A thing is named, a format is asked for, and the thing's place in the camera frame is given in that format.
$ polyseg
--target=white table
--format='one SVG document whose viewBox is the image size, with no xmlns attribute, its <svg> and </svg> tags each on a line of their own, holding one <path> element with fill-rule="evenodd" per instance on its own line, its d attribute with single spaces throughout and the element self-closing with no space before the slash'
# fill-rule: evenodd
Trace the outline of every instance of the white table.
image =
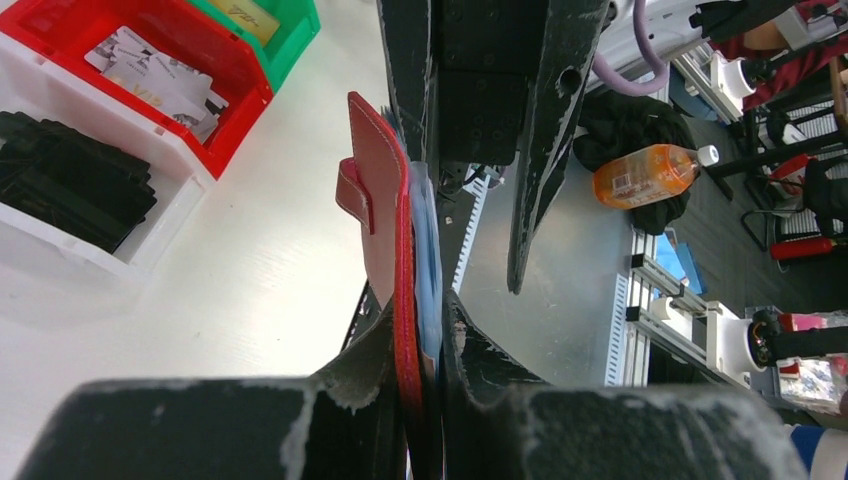
<svg viewBox="0 0 848 480">
<path fill-rule="evenodd" d="M 305 375 L 338 353 L 365 279 L 359 227 L 334 201 L 351 154 L 345 95 L 388 95 L 375 5 L 316 3 L 321 33 L 135 307 L 80 298 L 21 318 L 3 312 L 47 299 L 0 292 L 0 478 L 82 382 Z"/>
</svg>

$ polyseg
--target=white bottle cap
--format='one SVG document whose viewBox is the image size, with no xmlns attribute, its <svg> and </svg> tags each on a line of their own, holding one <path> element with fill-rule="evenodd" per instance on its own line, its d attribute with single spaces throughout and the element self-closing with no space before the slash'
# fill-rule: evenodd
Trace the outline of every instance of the white bottle cap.
<svg viewBox="0 0 848 480">
<path fill-rule="evenodd" d="M 718 163 L 718 149 L 713 145 L 699 148 L 698 163 L 703 167 L 709 167 Z"/>
</svg>

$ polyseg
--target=black object in bin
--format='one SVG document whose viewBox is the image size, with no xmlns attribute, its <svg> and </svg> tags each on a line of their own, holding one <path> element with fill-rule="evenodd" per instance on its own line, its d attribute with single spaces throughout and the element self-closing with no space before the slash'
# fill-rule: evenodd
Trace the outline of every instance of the black object in bin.
<svg viewBox="0 0 848 480">
<path fill-rule="evenodd" d="M 150 164 L 59 122 L 0 112 L 0 201 L 114 253 L 156 204 Z"/>
</svg>

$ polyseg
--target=plastic bottle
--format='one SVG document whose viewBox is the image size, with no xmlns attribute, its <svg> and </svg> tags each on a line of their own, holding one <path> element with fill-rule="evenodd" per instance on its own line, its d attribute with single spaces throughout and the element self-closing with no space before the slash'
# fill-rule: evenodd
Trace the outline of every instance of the plastic bottle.
<svg viewBox="0 0 848 480">
<path fill-rule="evenodd" d="M 718 162 L 712 145 L 698 151 L 676 145 L 651 145 L 613 160 L 595 172 L 595 196 L 604 205 L 629 210 L 683 193 L 699 166 Z"/>
</svg>

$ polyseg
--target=yellow card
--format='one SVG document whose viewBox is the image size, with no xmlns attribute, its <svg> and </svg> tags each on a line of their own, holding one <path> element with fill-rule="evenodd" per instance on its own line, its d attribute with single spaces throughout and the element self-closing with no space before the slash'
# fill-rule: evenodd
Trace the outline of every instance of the yellow card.
<svg viewBox="0 0 848 480">
<path fill-rule="evenodd" d="M 252 0 L 212 0 L 212 4 L 236 25 L 255 35 L 263 47 L 280 28 L 280 22 Z"/>
</svg>

